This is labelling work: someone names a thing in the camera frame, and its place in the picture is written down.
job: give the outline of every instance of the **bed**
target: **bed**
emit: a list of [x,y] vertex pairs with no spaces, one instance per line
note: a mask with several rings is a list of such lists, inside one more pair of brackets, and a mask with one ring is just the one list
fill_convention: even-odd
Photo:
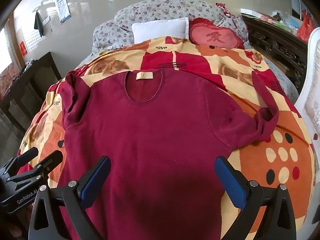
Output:
[[[212,49],[209,46],[196,46],[189,40],[173,37],[133,44],[132,23],[143,22],[146,19],[185,17],[185,15],[191,19],[205,17],[219,26],[229,26],[244,41],[246,50]],[[284,74],[277,72],[275,66],[275,69],[272,69],[270,66],[272,64],[250,47],[247,29],[241,19],[237,18],[234,21],[226,17],[217,6],[199,0],[140,2],[119,11],[115,19],[95,29],[92,54],[73,70],[72,74],[81,77],[88,86],[92,86],[95,82],[114,74],[144,70],[150,65],[155,69],[162,68],[165,63],[165,67],[187,71],[214,83],[228,93],[244,112],[255,116],[258,109],[266,105],[252,86],[252,70],[254,70],[274,98],[279,109],[279,120],[269,138],[233,151],[228,160],[247,179],[255,179],[262,186],[276,187],[279,183],[285,183],[290,191],[296,228],[299,230],[305,220],[314,190],[315,159],[311,139],[306,125],[292,104],[294,98],[288,99],[294,95],[290,85],[287,86],[289,80]],[[177,68],[178,62],[183,63],[183,66]],[[64,145],[63,101],[60,94],[64,86],[65,79],[62,79],[50,87],[46,101],[41,111],[34,117],[19,150],[19,154],[23,154],[31,147],[37,147],[39,150],[38,157],[20,172],[32,169],[39,160],[54,150],[63,153],[62,164],[50,173],[50,187],[58,185],[64,166],[67,162],[72,162],[68,160]],[[254,237],[263,211],[260,210],[248,239]],[[238,213],[239,210],[224,193],[221,198],[221,216],[217,217],[219,237],[226,233]]]

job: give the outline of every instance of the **metal screw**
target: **metal screw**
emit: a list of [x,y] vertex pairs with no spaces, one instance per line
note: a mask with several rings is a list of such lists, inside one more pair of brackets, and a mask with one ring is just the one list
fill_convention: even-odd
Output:
[[77,182],[75,180],[72,180],[68,183],[69,187],[74,187],[77,184]]
[[280,184],[280,189],[286,190],[286,189],[287,189],[287,186],[286,186],[285,184]]
[[40,191],[44,191],[46,188],[47,188],[46,185],[42,185],[42,186],[40,187]]
[[258,182],[256,182],[255,180],[250,180],[250,185],[252,187],[257,187],[258,186]]

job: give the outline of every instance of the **blanket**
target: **blanket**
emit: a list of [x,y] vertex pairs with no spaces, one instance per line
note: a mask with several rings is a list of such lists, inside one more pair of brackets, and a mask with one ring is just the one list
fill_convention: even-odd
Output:
[[[263,56],[254,49],[219,49],[197,46],[186,39],[163,37],[101,52],[90,63],[71,72],[91,86],[119,72],[151,68],[175,68],[199,75],[225,91],[250,116],[254,116],[259,108],[266,107],[252,85],[252,71],[258,74],[279,108],[277,126],[266,141],[237,149],[228,160],[248,180],[254,179],[261,186],[277,187],[279,183],[285,183],[292,200],[296,228],[299,230],[314,190],[314,150],[301,116],[283,93]],[[20,172],[32,169],[54,150],[63,153],[63,162],[49,174],[50,187],[57,186],[68,158],[64,147],[65,131],[61,124],[60,87],[63,82],[64,79],[49,88],[46,100],[28,128],[18,152],[23,154],[31,147],[39,150],[38,157],[22,167]],[[260,208],[247,239],[253,239],[264,210],[264,207]],[[225,193],[221,199],[221,237],[239,212]]]

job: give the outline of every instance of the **glossy tiled wall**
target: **glossy tiled wall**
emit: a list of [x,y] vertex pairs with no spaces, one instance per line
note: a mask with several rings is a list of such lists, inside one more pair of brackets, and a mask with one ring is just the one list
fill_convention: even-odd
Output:
[[[23,0],[15,10],[17,39],[24,41],[28,54],[25,61],[37,59],[48,51],[61,75],[74,69],[92,49],[92,33],[96,26],[112,19],[115,13],[142,0],[67,0],[71,18],[60,24],[53,0]],[[274,10],[291,11],[291,0],[204,0],[211,3],[225,3],[227,9],[239,14],[240,8],[253,9],[271,14]],[[51,21],[44,27],[45,36],[40,38],[34,30],[35,12],[44,20]]]

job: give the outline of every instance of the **black cloth hanging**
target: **black cloth hanging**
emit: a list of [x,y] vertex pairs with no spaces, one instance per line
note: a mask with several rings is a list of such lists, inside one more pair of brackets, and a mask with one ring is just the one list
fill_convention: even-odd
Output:
[[40,37],[42,37],[44,35],[43,34],[44,33],[44,29],[43,29],[42,21],[40,19],[40,15],[39,15],[38,11],[36,12],[35,30],[39,30]]

